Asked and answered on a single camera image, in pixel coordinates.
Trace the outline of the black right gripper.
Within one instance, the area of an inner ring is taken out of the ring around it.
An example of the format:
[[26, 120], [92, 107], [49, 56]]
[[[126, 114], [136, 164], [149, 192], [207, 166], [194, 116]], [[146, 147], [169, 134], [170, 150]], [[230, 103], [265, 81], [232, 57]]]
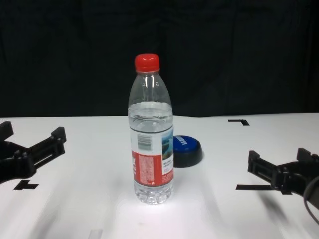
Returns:
[[302, 196], [307, 185], [319, 175], [319, 156], [299, 148], [297, 161], [276, 166], [250, 150], [248, 172], [268, 182], [271, 189]]

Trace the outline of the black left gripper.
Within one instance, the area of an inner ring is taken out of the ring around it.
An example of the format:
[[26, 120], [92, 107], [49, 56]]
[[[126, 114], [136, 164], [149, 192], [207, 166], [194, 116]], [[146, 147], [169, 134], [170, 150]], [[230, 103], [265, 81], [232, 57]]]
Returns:
[[66, 133], [64, 127], [58, 127], [51, 136], [32, 147], [25, 148], [7, 142], [13, 135], [12, 124], [5, 121], [0, 124], [0, 183], [13, 179], [26, 179], [36, 170], [65, 153]]

